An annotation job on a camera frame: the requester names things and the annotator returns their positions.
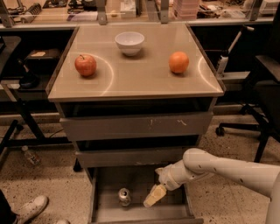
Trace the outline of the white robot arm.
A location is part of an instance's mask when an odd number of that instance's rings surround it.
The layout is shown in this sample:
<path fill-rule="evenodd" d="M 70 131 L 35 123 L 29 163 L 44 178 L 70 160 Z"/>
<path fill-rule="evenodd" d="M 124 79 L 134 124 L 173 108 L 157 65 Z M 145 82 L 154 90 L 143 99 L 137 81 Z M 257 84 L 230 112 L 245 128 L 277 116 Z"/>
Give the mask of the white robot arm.
<path fill-rule="evenodd" d="M 152 207 L 167 191 L 174 191 L 187 182 L 217 174 L 270 199 L 265 224 L 280 224 L 280 167 L 224 157 L 190 148 L 181 160 L 156 169 L 158 185 L 151 188 L 143 202 Z"/>

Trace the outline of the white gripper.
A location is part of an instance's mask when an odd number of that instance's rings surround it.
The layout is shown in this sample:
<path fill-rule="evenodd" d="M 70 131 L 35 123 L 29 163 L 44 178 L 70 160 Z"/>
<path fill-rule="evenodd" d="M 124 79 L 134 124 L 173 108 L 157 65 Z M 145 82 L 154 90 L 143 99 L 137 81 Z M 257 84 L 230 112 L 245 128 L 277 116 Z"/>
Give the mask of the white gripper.
<path fill-rule="evenodd" d="M 157 168 L 155 172 L 158 175 L 160 185 L 154 185 L 144 200 L 143 205 L 147 208 L 161 200 L 166 195 L 166 190 L 174 191 L 185 183 L 208 179 L 213 176 L 209 172 L 197 173 L 191 171 L 185 167 L 183 162 Z"/>

